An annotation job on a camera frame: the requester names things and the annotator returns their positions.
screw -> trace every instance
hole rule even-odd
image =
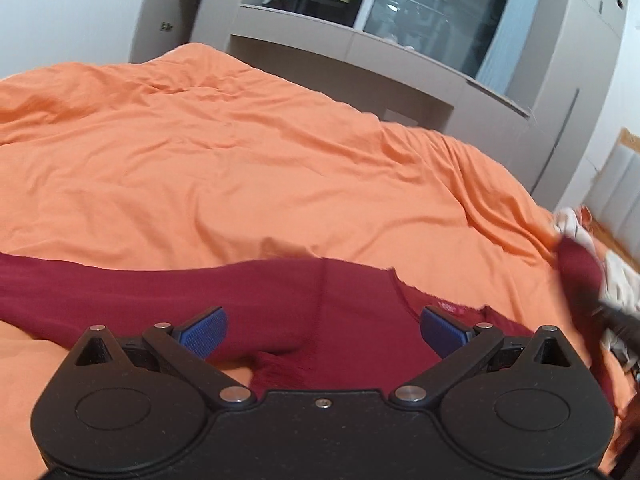
[[[330,408],[332,404],[333,403],[329,399],[318,399],[318,400],[316,400],[316,406],[318,408],[322,408],[323,410],[326,410],[327,408]]]
[[[407,384],[406,386],[400,386],[396,390],[396,397],[400,400],[404,400],[404,402],[419,402],[426,398],[427,392],[424,388],[420,386],[413,386],[412,384]]]
[[[251,398],[251,390],[244,386],[228,386],[220,390],[220,399],[225,402],[239,404]]]

blue gripper pad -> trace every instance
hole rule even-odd
[[[176,328],[174,336],[200,359],[206,359],[226,336],[226,313],[222,308],[209,310]]]
[[[420,315],[420,333],[425,343],[444,359],[469,342],[468,332],[425,308]]]

headboard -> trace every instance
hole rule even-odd
[[[585,204],[595,236],[640,271],[640,137],[622,130]]]

white padded headboard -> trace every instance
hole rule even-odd
[[[640,260],[640,153],[622,142],[617,144],[585,204],[629,254]]]

orange blanket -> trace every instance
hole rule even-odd
[[[395,267],[430,294],[559,325],[581,348],[550,214],[471,146],[199,44],[14,76],[0,102],[0,251],[113,269],[310,254]],[[0,470],[27,480],[44,469],[30,408],[63,351],[4,329]]]

